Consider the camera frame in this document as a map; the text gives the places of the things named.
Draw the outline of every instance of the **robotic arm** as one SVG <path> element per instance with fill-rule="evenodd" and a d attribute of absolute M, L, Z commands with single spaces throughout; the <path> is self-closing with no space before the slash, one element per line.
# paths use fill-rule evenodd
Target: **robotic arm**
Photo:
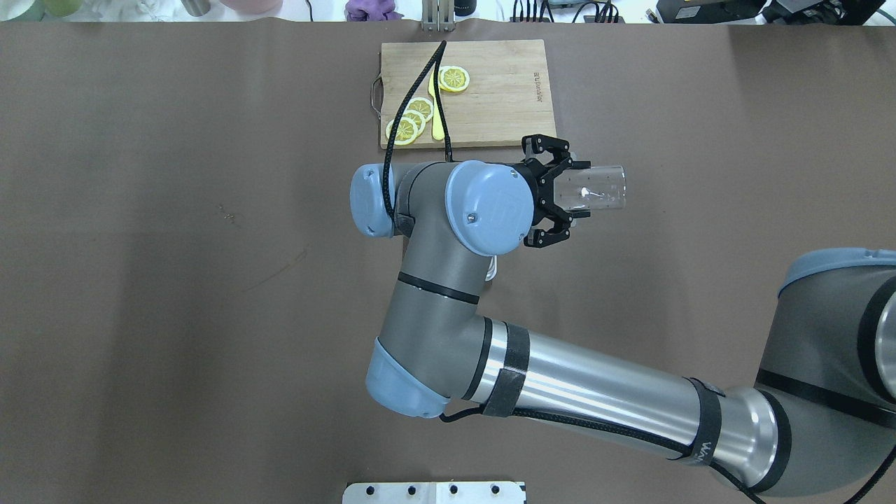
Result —
<path fill-rule="evenodd" d="M 480 404 L 475 413 L 561 421 L 711 465 L 741 490 L 772 496 L 839 488 L 887 457 L 896 444 L 896 252 L 798 259 L 754 386 L 723 392 L 477 314 L 491 256 L 565 240 L 574 219 L 625 202 L 621 167 L 573 161 L 567 142 L 543 135 L 522 144 L 518 163 L 393 164 L 393 216 L 383 165 L 355 173 L 358 229 L 409 238 L 366 378 L 377 402 L 450 421 L 444 408 L 459 398 Z M 545 153 L 552 159 L 542 164 Z M 545 219 L 552 227 L 535 227 Z"/>

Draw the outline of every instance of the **black band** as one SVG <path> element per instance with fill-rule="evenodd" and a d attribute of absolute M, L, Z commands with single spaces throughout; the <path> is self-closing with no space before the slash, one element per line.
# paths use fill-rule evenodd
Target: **black band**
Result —
<path fill-rule="evenodd" d="M 479 351 L 479 363 L 476 365 L 476 373 L 470 381 L 470 387 L 467 393 L 463 395 L 464 401 L 469 401 L 476 389 L 479 387 L 479 381 L 482 379 L 482 372 L 486 370 L 486 362 L 488 361 L 488 351 L 492 348 L 492 319 L 486 317 L 486 332 L 482 338 L 482 350 Z"/>
<path fill-rule="evenodd" d="M 529 331 L 525 327 L 506 325 L 507 352 L 504 354 L 504 367 L 498 371 L 492 394 L 482 412 L 487 416 L 507 417 L 513 414 L 526 381 L 526 371 L 529 370 Z"/>
<path fill-rule="evenodd" d="M 856 399 L 855 397 L 843 395 L 827 388 L 817 387 L 805 381 L 779 375 L 765 369 L 759 369 L 759 372 L 756 373 L 756 383 L 777 388 L 800 399 L 826 406 L 864 421 L 870 421 L 881 427 L 896 429 L 896 412 L 876 404 L 867 403 L 861 399 Z"/>
<path fill-rule="evenodd" d="M 896 292 L 896 276 L 884 282 L 868 301 L 865 313 L 858 323 L 857 336 L 858 363 L 862 366 L 865 381 L 884 401 L 890 403 L 896 403 L 896 397 L 893 397 L 883 384 L 881 371 L 877 368 L 877 360 L 874 357 L 874 340 L 877 339 L 877 324 L 880 322 L 883 309 L 894 292 Z"/>
<path fill-rule="evenodd" d="M 694 464 L 709 465 L 712 463 L 712 455 L 719 444 L 719 435 L 722 432 L 722 406 L 719 403 L 719 393 L 707 387 L 697 378 L 686 378 L 697 391 L 697 399 L 700 402 L 700 424 L 697 425 L 697 434 L 694 442 L 689 447 L 691 453 L 681 455 L 672 460 L 689 459 Z"/>
<path fill-rule="evenodd" d="M 451 298 L 453 300 L 463 301 L 471 305 L 479 304 L 479 296 L 474 296 L 464 291 L 456 291 L 451 287 L 445 287 L 444 285 L 439 285 L 438 283 L 432 283 L 428 280 L 423 280 L 422 278 L 417 278 L 416 276 L 406 274 L 404 272 L 398 273 L 398 281 L 404 282 L 407 285 L 412 285 L 414 287 L 417 287 L 418 289 L 423 289 L 427 292 L 432 292 L 433 294 Z"/>
<path fill-rule="evenodd" d="M 784 469 L 787 469 L 787 462 L 790 461 L 790 444 L 792 440 L 790 419 L 787 417 L 784 407 L 781 406 L 778 399 L 775 399 L 774 395 L 769 394 L 765 390 L 760 390 L 759 393 L 765 396 L 765 400 L 771 406 L 771 412 L 775 415 L 775 424 L 778 425 L 778 450 L 775 451 L 775 458 L 771 462 L 769 472 L 757 484 L 750 487 L 750 491 L 754 493 L 762 493 L 769 490 L 781 479 Z"/>

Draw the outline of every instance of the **white metal plate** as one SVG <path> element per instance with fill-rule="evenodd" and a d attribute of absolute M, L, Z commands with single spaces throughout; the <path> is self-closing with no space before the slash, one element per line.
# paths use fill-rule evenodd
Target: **white metal plate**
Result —
<path fill-rule="evenodd" d="M 342 493 L 342 504 L 525 503 L 525 482 L 367 482 Z"/>

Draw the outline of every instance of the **knife blade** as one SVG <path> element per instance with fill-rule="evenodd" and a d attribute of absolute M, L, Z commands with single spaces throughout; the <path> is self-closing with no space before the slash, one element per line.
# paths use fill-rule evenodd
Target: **knife blade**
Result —
<path fill-rule="evenodd" d="M 445 138 L 445 131 L 442 129 L 442 112 L 439 110 L 439 104 L 435 102 L 435 70 L 429 75 L 429 96 L 433 97 L 433 140 L 442 141 Z"/>

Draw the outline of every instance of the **scratch on table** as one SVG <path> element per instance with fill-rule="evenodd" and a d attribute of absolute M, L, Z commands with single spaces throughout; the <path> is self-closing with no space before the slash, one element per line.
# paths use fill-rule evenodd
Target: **scratch on table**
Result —
<path fill-rule="evenodd" d="M 240 292 L 245 293 L 245 292 L 249 292 L 249 291 L 251 291 L 252 289 L 256 289 L 256 288 L 258 288 L 258 287 L 261 287 L 261 286 L 264 285 L 265 283 L 267 283 L 267 282 L 273 280 L 274 278 L 276 278 L 277 275 L 282 274 L 282 273 L 288 271 L 289 268 L 291 268 L 292 266 L 297 265 L 298 263 L 300 263 L 300 262 L 302 261 L 302 259 L 304 259 L 305 256 L 307 256 L 307 255 L 308 255 L 308 247 L 305 247 L 305 248 L 302 249 L 301 252 L 298 253 L 298 256 L 293 257 L 292 260 L 289 261 L 288 263 L 286 263 L 281 269 L 279 269 L 279 270 L 275 271 L 274 273 L 270 274 L 269 276 L 267 276 L 266 278 L 264 278 L 264 279 L 261 280 L 260 282 L 256 283 L 256 284 L 253 285 L 252 287 L 247 287 L 247 288 L 243 289 L 243 290 L 240 291 Z"/>

